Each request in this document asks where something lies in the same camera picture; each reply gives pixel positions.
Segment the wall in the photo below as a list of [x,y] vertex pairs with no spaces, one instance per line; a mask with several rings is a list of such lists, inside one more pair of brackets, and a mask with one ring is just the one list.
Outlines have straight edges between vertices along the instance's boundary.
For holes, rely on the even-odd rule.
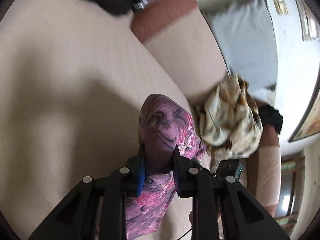
[[320,140],[308,146],[305,154],[305,181],[297,224],[291,240],[297,240],[306,230],[320,207]]
[[297,142],[287,142],[302,119],[314,91],[320,62],[320,42],[302,40],[296,1],[284,1],[289,12],[287,16],[279,16],[273,0],[267,0],[278,48],[275,108],[284,117],[279,136],[281,155],[289,155],[319,138],[316,135]]

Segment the beige patterned cloth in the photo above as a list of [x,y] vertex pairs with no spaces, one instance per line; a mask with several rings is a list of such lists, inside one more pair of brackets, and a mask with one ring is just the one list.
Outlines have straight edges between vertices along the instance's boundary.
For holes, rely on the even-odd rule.
[[197,109],[200,135],[212,157],[211,172],[221,160],[248,158],[258,148],[262,124],[247,89],[247,82],[233,75],[214,88],[202,112]]

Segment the gray bed sheet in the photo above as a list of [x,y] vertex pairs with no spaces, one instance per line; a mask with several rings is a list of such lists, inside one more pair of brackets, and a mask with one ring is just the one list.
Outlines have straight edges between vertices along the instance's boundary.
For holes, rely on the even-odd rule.
[[249,92],[277,81],[278,60],[266,0],[237,0],[218,12],[203,12],[229,74],[240,74]]

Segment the window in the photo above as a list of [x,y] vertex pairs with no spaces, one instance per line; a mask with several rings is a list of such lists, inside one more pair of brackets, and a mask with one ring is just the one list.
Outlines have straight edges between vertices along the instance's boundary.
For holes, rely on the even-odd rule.
[[285,5],[284,0],[273,0],[277,14],[279,15],[288,15],[287,6]]
[[320,26],[304,0],[296,0],[304,41],[320,40]]

